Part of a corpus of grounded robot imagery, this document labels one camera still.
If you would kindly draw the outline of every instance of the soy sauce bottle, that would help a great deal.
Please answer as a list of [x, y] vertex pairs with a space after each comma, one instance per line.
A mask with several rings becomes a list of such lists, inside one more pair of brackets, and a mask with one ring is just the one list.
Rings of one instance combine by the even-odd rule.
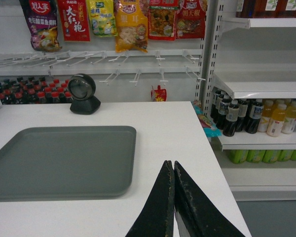
[[224, 95], [221, 101], [221, 104], [219, 106], [218, 115], [217, 115], [216, 127], [218, 129], [223, 129], [223, 124], [224, 124], [226, 115], [228, 113], [228, 106], [230, 105], [230, 103], [231, 103], [231, 99], [229, 95]]
[[249, 113], [248, 123], [246, 126], [246, 132], [250, 134], [254, 134], [257, 132], [262, 111], [263, 111], [262, 99], [257, 99], [252, 103], [250, 113]]
[[247, 101], [247, 99], [238, 100], [239, 115], [236, 124], [236, 132], [241, 132], [243, 130], [245, 124], [245, 117], [248, 110], [248, 104], [249, 102]]
[[215, 105], [215, 110], [214, 110], [214, 117], [213, 117], [214, 123], [217, 123], [217, 120], [218, 120], [218, 110], [219, 110], [219, 106], [221, 105], [221, 101], [222, 101], [224, 95], [226, 95], [226, 92], [222, 90], [221, 91], [221, 94], [217, 97], [216, 105]]
[[232, 137], [236, 131], [237, 119], [239, 115], [239, 106], [237, 100], [232, 100], [228, 106], [228, 114], [223, 124], [223, 135]]

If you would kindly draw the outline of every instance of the purple snack bag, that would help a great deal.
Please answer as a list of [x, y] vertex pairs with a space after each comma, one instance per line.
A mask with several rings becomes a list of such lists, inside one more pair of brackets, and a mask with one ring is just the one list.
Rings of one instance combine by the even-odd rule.
[[19, 0], [31, 32], [34, 50], [55, 52], [61, 49], [57, 40], [57, 6], [55, 0]]

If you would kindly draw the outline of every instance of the white counter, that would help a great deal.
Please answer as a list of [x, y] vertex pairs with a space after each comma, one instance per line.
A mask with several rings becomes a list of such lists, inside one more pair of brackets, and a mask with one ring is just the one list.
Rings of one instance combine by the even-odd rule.
[[107, 200], [0, 202], [0, 237], [125, 236], [165, 160], [179, 161], [220, 212], [251, 236], [190, 102], [103, 103], [88, 116], [69, 107], [1, 106], [0, 148], [28, 127], [129, 125], [137, 131], [130, 188]]

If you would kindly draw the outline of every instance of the hanging snack package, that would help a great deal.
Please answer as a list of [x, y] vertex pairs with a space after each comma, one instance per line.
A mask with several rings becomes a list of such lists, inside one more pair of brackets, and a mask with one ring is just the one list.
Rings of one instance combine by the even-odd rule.
[[178, 0], [149, 2], [149, 34], [151, 40], [175, 40]]
[[57, 6], [55, 0], [19, 0], [31, 32], [34, 50], [56, 52], [61, 49], [57, 40]]
[[90, 41], [85, 0], [58, 0], [65, 41]]
[[204, 38], [206, 9], [207, 0], [184, 0], [176, 20], [176, 38]]
[[113, 0], [87, 0], [93, 33], [96, 36], [117, 36]]
[[118, 3], [115, 40], [117, 53], [132, 48], [147, 52], [148, 18], [142, 13], [140, 0], [121, 0]]

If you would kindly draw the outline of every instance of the gray floor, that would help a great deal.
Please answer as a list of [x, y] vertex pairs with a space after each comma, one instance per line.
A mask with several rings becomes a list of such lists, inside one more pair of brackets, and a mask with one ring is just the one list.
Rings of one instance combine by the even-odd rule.
[[252, 237], [296, 237], [296, 201], [240, 201]]

